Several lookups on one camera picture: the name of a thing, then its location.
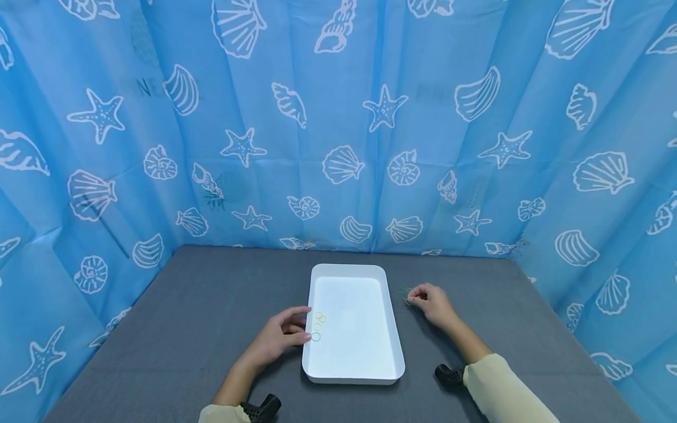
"starfish print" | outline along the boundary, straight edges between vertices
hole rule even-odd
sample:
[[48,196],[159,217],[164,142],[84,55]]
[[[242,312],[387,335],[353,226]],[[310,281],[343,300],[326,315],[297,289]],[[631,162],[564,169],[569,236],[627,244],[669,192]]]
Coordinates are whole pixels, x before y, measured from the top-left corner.
[[479,235],[479,226],[493,222],[491,219],[480,219],[479,210],[475,210],[470,216],[456,215],[454,219],[459,223],[456,233],[463,231],[471,232],[474,236]]
[[249,229],[250,227],[258,227],[259,229],[263,229],[264,231],[268,232],[268,228],[266,228],[265,226],[265,221],[273,220],[273,218],[268,215],[257,215],[256,212],[254,211],[253,206],[249,206],[247,208],[247,213],[238,213],[238,212],[231,213],[233,214],[233,216],[237,217],[244,223],[243,229]]
[[65,326],[58,328],[47,341],[45,348],[40,347],[35,341],[30,343],[28,349],[30,351],[30,367],[23,375],[8,384],[7,387],[0,392],[0,397],[18,391],[29,383],[35,384],[35,395],[42,392],[47,379],[47,372],[50,367],[66,358],[65,352],[55,350],[56,342],[59,340],[59,337],[61,337],[61,334],[64,333],[64,329],[66,329]]
[[93,109],[84,112],[71,113],[66,116],[66,119],[71,122],[89,122],[94,124],[96,130],[94,141],[96,141],[96,144],[98,145],[104,143],[106,134],[109,130],[125,130],[125,126],[118,118],[118,110],[120,110],[120,106],[124,100],[121,95],[116,95],[110,99],[110,101],[103,102],[94,91],[87,88],[87,97],[89,97],[89,102]]
[[264,156],[268,154],[266,149],[254,146],[254,128],[249,128],[244,137],[236,135],[229,129],[226,129],[225,133],[230,138],[230,144],[221,150],[221,155],[239,157],[244,167],[249,167],[249,156]]
[[498,142],[496,145],[487,151],[478,154],[477,157],[496,157],[496,163],[498,163],[499,169],[503,169],[503,166],[506,165],[508,159],[511,157],[527,159],[531,157],[531,154],[522,150],[522,144],[531,137],[532,133],[533,131],[527,131],[517,138],[508,138],[503,132],[500,132],[498,133]]
[[367,100],[362,103],[364,108],[371,110],[374,113],[374,120],[369,125],[369,132],[374,132],[380,124],[385,123],[385,126],[392,129],[395,127],[395,112],[399,109],[409,97],[400,95],[395,101],[390,98],[388,87],[383,84],[381,87],[381,97],[378,103]]

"right hand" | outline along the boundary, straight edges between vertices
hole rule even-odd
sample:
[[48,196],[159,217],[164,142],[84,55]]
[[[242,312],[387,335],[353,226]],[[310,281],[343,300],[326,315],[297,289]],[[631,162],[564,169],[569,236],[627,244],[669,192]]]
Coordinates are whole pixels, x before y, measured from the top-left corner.
[[440,329],[458,318],[447,293],[439,286],[423,284],[415,287],[409,292],[407,303],[418,307],[426,319]]

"black clamp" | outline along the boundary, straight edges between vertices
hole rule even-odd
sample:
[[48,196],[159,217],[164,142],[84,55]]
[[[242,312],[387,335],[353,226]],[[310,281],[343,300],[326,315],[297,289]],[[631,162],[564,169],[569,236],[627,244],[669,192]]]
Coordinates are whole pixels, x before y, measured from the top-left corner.
[[241,403],[240,406],[244,409],[244,413],[249,416],[252,423],[270,423],[275,418],[282,402],[273,394],[263,400],[260,406],[252,405],[250,403]]
[[463,372],[465,367],[451,370],[444,364],[435,368],[435,377],[445,388],[458,388],[463,386]]

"left hand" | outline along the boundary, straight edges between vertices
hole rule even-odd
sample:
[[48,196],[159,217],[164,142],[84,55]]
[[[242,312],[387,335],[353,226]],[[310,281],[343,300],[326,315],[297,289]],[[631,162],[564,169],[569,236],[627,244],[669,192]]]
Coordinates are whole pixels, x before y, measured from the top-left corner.
[[298,315],[308,314],[310,310],[310,307],[291,307],[271,317],[240,359],[261,370],[287,348],[308,342],[311,335],[301,327],[305,327],[305,316]]

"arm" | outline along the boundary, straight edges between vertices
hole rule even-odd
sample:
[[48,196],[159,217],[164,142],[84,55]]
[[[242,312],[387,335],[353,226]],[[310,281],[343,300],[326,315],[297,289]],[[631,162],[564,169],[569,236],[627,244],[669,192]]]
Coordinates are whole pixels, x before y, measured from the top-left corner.
[[310,340],[301,326],[305,319],[297,317],[310,312],[310,307],[292,307],[271,317],[254,342],[230,368],[212,404],[200,413],[199,423],[250,423],[240,407],[249,396],[254,379],[284,350]]
[[503,357],[492,353],[456,315],[444,290],[430,284],[419,285],[409,293],[407,301],[442,329],[470,363],[466,366],[463,383],[491,423],[559,423]]

